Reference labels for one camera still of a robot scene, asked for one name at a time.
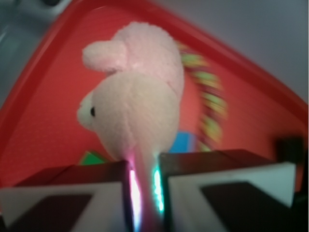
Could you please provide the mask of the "gripper left finger pad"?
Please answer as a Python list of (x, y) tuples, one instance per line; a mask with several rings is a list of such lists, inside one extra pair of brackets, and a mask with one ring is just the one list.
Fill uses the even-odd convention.
[(9, 232), (135, 232), (126, 161), (42, 170), (0, 191)]

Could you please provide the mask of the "gripper right finger pad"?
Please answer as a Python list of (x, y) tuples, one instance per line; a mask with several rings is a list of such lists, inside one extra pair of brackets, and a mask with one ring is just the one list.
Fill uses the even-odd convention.
[(246, 150), (159, 156), (167, 232), (306, 232), (296, 166)]

